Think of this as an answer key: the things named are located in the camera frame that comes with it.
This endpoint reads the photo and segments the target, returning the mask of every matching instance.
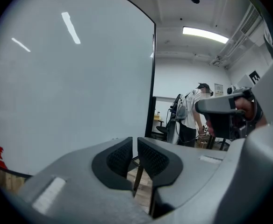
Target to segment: white wall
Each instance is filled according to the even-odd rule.
[[[236,85],[245,74],[249,75],[256,71],[262,77],[268,70],[272,58],[265,43],[261,46],[254,46],[248,50],[229,70],[228,76],[233,85]]]
[[[224,92],[227,92],[228,87],[231,86],[228,75],[222,67],[191,64],[188,60],[183,59],[156,59],[153,95],[158,97],[155,113],[160,112],[164,121],[163,126],[166,125],[167,110],[177,95],[187,94],[198,87],[198,83],[207,83],[212,91],[214,91],[215,83],[222,84]],[[203,123],[206,122],[203,115],[201,115],[201,120]],[[155,132],[157,132],[156,125],[159,125],[159,122],[153,124]]]

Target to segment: white t-shirt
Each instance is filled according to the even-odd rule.
[[[200,99],[203,99],[202,91],[199,89],[194,89],[188,94],[188,96],[186,97],[184,101],[186,102],[187,117],[183,119],[181,123],[188,128],[196,129],[196,122],[194,120],[194,113],[193,113],[195,111],[194,104],[196,104]]]

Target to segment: person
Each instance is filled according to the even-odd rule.
[[[200,114],[195,110],[195,104],[204,98],[206,94],[210,94],[209,85],[206,83],[199,83],[200,85],[190,91],[185,96],[185,107],[187,109],[187,117],[180,122],[180,132],[178,145],[194,147],[196,140],[196,123],[199,127],[199,134],[204,133],[203,124],[201,122]]]

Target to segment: cable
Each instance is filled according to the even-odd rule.
[[[167,124],[168,124],[168,114],[169,114],[169,110],[170,110],[170,109],[168,109],[168,112],[166,113],[165,126],[167,126]]]
[[[195,137],[195,138],[192,139],[192,140],[189,140],[189,141],[186,141],[186,142],[183,142],[183,141],[182,141],[181,137],[179,136],[179,133],[178,133],[178,130],[177,130],[177,125],[176,125],[176,118],[177,118],[177,114],[179,113],[180,107],[181,107],[181,106],[178,107],[178,103],[177,103],[177,110],[176,110],[176,116],[175,116],[175,127],[176,127],[176,133],[177,133],[177,135],[178,135],[179,140],[180,140],[183,144],[185,144],[185,143],[189,143],[189,142],[195,140],[195,139],[198,138],[200,135],[198,135],[197,137]]]
[[[179,134],[178,134],[178,131],[177,131],[177,125],[175,124],[175,127],[176,127],[176,133],[177,133],[177,135],[178,135],[178,138],[180,139],[180,141],[183,143],[183,144],[186,144],[186,143],[189,143],[189,142],[191,142],[191,141],[193,141],[193,140],[195,140],[196,138],[198,138],[200,135],[198,135],[197,137],[195,137],[194,139],[192,139],[192,140],[189,140],[189,141],[186,141],[186,142],[183,142],[182,140],[181,140],[181,138],[180,138],[180,136],[179,136]]]

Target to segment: ceiling light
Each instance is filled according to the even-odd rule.
[[[68,31],[70,33],[70,35],[72,36],[74,42],[76,44],[80,44],[80,40],[79,40],[79,37],[77,36],[76,32],[75,32],[75,29],[74,29],[74,26],[72,24],[72,22],[70,21],[70,15],[69,13],[62,13],[62,17],[63,17],[63,20],[68,28]]]
[[[216,33],[212,33],[212,32],[208,32],[208,31],[204,31],[204,30],[200,30],[200,29],[196,29],[196,28],[187,28],[187,27],[183,27],[183,34],[186,35],[197,35],[197,36],[202,36],[205,38],[209,38],[221,43],[226,44],[227,41],[229,40],[229,38],[224,37],[222,35],[216,34]]]
[[[23,45],[20,41],[16,40],[13,37],[12,37],[12,41],[14,41],[15,43],[17,43],[19,46],[21,46],[22,48],[24,48],[26,51],[30,52],[30,50],[25,45]]]

